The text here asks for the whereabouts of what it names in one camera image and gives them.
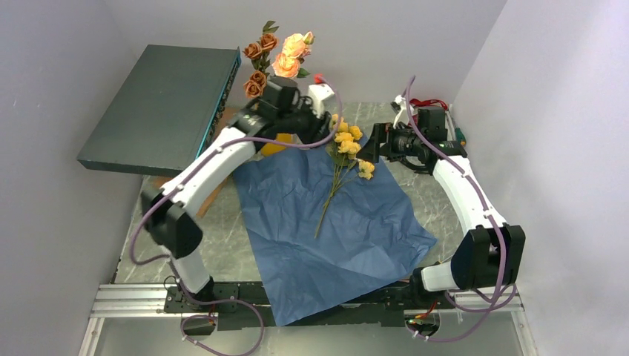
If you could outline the yellow flower stem bunch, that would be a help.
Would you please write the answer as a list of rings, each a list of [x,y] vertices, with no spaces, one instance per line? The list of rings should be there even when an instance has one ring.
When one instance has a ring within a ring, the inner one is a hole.
[[[372,179],[375,171],[374,163],[357,158],[357,154],[362,148],[360,140],[363,138],[363,131],[357,125],[350,125],[342,116],[333,114],[329,128],[331,130],[337,128],[334,138],[326,146],[326,153],[333,163],[332,184],[315,229],[315,239],[319,236],[326,212],[336,193],[355,177],[363,180]]]

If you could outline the red ribbon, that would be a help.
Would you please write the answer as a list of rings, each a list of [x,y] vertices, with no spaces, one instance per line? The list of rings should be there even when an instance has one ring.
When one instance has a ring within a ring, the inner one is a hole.
[[[440,99],[428,99],[428,100],[411,99],[409,103],[411,104],[411,106],[415,108],[437,106],[437,107],[443,108],[445,111],[449,110],[448,105]]]

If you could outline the pink peony stem bunch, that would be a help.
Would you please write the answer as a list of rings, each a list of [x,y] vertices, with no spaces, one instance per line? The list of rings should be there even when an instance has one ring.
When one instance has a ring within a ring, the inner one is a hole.
[[[281,51],[276,55],[271,67],[275,76],[302,79],[310,75],[303,67],[305,57],[312,51],[315,35],[312,31],[293,33],[285,38]]]

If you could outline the blue wrapping paper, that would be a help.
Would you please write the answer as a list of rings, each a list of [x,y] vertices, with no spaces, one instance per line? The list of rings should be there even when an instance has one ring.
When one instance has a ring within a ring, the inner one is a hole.
[[[383,162],[332,194],[324,148],[289,148],[233,174],[274,321],[286,326],[412,272],[436,244]]]

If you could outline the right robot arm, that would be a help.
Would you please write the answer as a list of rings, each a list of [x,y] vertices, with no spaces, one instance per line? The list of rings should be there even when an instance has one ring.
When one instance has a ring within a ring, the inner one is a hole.
[[[475,181],[464,146],[448,132],[443,108],[419,108],[414,125],[402,122],[405,115],[405,110],[399,110],[394,122],[374,124],[358,156],[373,163],[380,159],[400,162],[434,177],[464,234],[449,261],[414,271],[418,282],[409,287],[410,301],[426,308],[439,291],[514,284],[525,243],[522,227],[507,223]]]

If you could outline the brown rose stem bunch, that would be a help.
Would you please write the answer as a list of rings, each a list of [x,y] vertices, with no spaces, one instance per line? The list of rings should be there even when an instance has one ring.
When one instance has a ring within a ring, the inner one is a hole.
[[[279,39],[275,36],[275,32],[278,28],[276,21],[267,21],[263,26],[260,38],[250,43],[243,50],[243,55],[251,62],[254,68],[254,72],[243,85],[248,99],[254,99],[260,96],[266,87],[267,79],[270,75],[270,55],[279,44]]]

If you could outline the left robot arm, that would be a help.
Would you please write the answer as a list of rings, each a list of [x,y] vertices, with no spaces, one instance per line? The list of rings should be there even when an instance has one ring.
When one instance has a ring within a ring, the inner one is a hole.
[[[218,136],[187,168],[160,188],[140,194],[144,228],[169,260],[184,302],[196,312],[214,300],[214,280],[202,261],[203,232],[194,216],[205,199],[278,134],[298,136],[299,149],[317,148],[334,136],[326,105],[338,95],[325,80],[300,94],[292,79],[271,77],[263,93],[233,114]]]

